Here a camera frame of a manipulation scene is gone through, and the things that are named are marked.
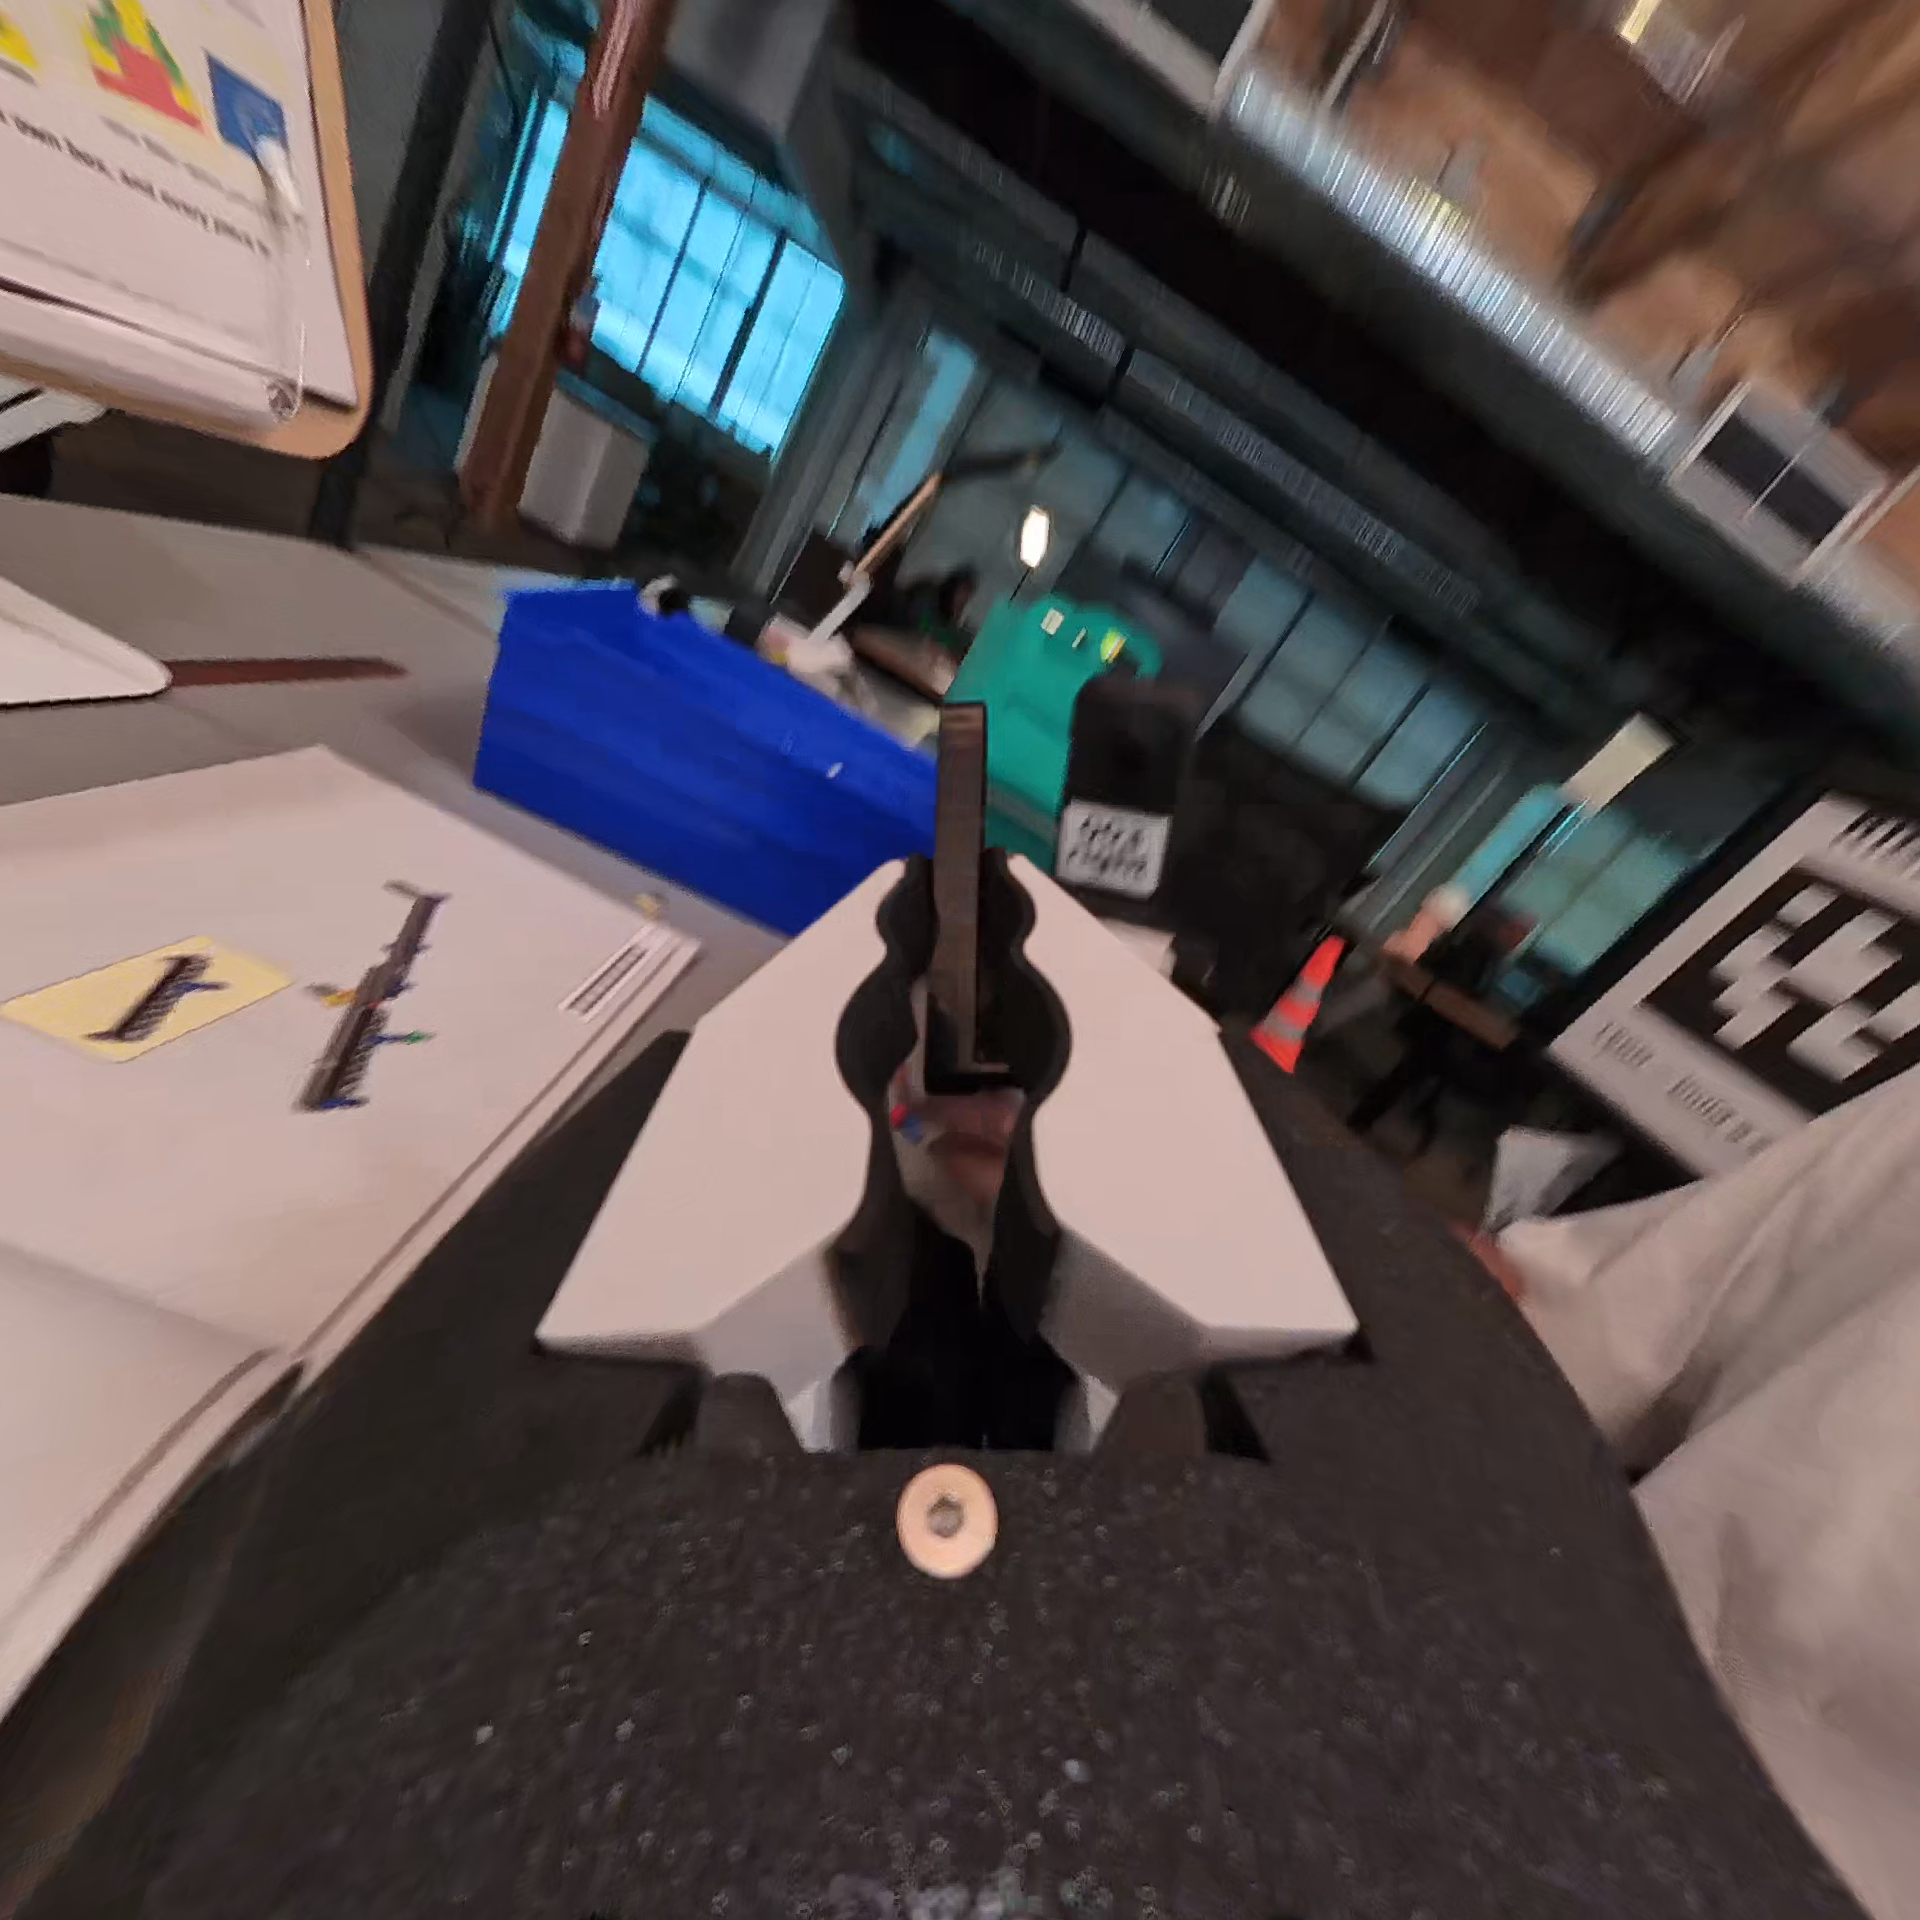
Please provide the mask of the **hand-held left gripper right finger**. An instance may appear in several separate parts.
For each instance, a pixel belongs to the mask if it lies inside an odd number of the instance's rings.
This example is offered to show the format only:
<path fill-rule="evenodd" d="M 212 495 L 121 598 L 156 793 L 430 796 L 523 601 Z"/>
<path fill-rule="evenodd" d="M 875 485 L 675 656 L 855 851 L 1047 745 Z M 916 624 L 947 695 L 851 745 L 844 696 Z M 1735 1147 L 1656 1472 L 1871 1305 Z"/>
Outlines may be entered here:
<path fill-rule="evenodd" d="M 1063 1447 L 1139 1380 L 1334 1354 L 1330 1258 L 1221 1030 L 1024 855 L 1005 861 L 1010 983 L 1050 1051 L 1029 1067 L 993 1200 L 992 1287 L 1067 1365 Z"/>

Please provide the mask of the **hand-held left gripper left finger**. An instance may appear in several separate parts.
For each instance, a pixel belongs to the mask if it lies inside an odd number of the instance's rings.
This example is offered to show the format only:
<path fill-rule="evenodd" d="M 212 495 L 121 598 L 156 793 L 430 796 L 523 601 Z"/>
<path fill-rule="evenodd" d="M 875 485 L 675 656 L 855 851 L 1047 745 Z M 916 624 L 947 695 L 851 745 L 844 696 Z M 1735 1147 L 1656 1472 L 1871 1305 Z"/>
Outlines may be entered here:
<path fill-rule="evenodd" d="M 895 1082 L 916 961 L 882 911 L 911 911 L 916 880 L 884 861 L 687 1030 L 539 1354 L 764 1380 L 802 1447 L 855 1445 L 844 1363 L 884 1343 L 911 1253 Z"/>

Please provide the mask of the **black lego beam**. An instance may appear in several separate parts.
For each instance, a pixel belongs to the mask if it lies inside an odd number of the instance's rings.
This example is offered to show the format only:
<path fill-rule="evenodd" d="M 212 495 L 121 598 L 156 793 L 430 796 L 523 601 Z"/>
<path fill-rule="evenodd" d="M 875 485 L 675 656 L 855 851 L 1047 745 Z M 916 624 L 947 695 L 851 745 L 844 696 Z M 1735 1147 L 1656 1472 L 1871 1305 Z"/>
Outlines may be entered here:
<path fill-rule="evenodd" d="M 986 731 L 980 700 L 943 711 L 928 855 L 932 945 L 925 962 L 925 1089 L 932 1093 L 993 1089 L 1010 1076 L 986 893 Z"/>

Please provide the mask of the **person's right hand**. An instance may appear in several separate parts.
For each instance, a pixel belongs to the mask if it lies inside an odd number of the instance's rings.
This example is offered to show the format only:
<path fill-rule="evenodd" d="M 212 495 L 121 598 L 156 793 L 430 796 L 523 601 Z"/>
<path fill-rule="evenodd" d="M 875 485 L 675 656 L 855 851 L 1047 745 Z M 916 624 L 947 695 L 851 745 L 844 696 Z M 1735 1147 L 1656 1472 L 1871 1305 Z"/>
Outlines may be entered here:
<path fill-rule="evenodd" d="M 895 1144 L 906 1193 L 957 1240 L 986 1247 L 1019 1089 L 897 1093 Z"/>

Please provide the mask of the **teal felt bag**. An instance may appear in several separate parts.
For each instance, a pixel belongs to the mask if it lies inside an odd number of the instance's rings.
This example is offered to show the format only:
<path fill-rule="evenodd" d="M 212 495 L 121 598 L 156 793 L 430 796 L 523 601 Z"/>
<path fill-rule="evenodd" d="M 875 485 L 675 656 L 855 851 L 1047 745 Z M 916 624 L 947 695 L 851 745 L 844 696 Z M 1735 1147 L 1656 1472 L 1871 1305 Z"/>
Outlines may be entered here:
<path fill-rule="evenodd" d="M 943 696 L 986 711 L 992 848 L 1029 855 L 1042 874 L 1056 861 L 1071 700 L 1107 672 L 1158 680 L 1166 651 L 1113 605 L 1047 592 L 993 601 Z"/>

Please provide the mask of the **orange traffic cone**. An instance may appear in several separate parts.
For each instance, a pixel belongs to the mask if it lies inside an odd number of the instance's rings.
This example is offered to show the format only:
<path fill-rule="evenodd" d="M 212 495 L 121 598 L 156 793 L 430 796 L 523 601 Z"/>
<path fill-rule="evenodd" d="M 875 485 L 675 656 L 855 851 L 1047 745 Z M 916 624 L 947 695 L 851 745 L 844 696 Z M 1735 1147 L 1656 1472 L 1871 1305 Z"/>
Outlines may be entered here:
<path fill-rule="evenodd" d="M 1322 932 L 1302 962 L 1302 971 L 1287 983 L 1287 992 L 1275 1000 L 1275 1009 L 1247 1030 L 1251 1048 L 1281 1075 L 1302 1067 L 1307 1030 L 1322 1012 L 1322 1000 L 1340 971 L 1340 961 L 1347 950 L 1342 932 Z"/>

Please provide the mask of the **white desk stand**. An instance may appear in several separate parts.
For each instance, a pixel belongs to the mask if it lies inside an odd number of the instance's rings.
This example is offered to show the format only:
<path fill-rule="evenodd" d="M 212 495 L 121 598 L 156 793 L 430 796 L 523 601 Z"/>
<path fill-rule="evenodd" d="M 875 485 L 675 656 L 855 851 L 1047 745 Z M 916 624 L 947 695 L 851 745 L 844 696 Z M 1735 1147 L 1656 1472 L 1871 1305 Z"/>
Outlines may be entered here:
<path fill-rule="evenodd" d="M 830 609 L 787 645 L 787 668 L 795 672 L 826 672 L 841 668 L 851 657 L 851 645 L 841 639 L 841 627 L 851 613 L 873 598 L 882 571 L 895 564 L 906 530 L 925 517 L 932 495 L 947 488 L 947 468 L 928 471 L 897 507 L 895 515 L 862 542 L 855 564 L 841 568 L 841 592 L 830 601 Z"/>

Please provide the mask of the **mannequin head white helmet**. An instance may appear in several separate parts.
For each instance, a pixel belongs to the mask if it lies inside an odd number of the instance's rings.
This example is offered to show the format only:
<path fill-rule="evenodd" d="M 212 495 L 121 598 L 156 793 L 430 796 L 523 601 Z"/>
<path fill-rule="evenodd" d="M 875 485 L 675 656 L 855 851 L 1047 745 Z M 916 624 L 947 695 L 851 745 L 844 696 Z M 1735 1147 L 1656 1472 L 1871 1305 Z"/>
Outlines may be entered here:
<path fill-rule="evenodd" d="M 1490 905 L 1485 905 L 1472 887 L 1443 880 L 1377 941 L 1377 961 L 1429 975 L 1472 971 L 1489 950 L 1489 932 Z"/>

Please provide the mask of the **blue plastic bin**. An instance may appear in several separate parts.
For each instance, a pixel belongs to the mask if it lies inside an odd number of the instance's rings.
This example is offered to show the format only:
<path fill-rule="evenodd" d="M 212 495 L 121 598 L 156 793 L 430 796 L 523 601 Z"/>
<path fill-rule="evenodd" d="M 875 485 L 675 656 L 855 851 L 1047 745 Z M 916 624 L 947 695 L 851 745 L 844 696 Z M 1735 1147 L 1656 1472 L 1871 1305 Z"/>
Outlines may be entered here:
<path fill-rule="evenodd" d="M 472 779 L 777 932 L 932 851 L 932 760 L 626 585 L 512 592 Z"/>

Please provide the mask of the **open instruction booklet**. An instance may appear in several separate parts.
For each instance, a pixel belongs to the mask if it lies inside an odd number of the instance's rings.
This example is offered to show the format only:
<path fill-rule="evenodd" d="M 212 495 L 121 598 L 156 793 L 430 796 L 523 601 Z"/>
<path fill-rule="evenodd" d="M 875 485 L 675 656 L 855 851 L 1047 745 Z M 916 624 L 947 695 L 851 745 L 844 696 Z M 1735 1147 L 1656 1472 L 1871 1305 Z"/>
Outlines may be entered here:
<path fill-rule="evenodd" d="M 697 941 L 333 748 L 4 806 L 0 1689 Z"/>

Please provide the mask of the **white cabinet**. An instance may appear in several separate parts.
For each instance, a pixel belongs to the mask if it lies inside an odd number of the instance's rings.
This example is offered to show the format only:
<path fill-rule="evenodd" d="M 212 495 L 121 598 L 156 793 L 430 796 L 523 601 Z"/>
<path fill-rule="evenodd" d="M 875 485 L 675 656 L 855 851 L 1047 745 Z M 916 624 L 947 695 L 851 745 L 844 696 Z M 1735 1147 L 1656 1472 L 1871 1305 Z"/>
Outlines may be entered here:
<path fill-rule="evenodd" d="M 654 457 L 658 425 L 600 388 L 559 373 L 523 476 L 518 517 L 610 553 Z"/>

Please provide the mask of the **black white marker sign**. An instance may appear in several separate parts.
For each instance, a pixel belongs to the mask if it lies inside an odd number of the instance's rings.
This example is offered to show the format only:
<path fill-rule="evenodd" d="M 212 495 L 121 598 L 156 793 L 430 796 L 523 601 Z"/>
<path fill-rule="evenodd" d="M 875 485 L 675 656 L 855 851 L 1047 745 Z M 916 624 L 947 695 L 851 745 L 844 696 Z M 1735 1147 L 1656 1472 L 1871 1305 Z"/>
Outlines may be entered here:
<path fill-rule="evenodd" d="M 1818 779 L 1617 950 L 1543 1058 L 1692 1177 L 1909 1076 L 1916 779 Z"/>

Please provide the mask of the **printed instruction sheet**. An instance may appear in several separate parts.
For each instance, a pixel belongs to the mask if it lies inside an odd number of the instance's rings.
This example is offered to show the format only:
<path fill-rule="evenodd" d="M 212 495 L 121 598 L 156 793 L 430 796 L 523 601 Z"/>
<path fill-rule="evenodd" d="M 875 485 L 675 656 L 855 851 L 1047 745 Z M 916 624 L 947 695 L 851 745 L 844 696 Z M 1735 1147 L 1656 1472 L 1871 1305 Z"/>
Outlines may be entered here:
<path fill-rule="evenodd" d="M 10 0 L 0 9 L 4 274 L 67 302 L 192 302 L 309 237 L 301 2 Z"/>

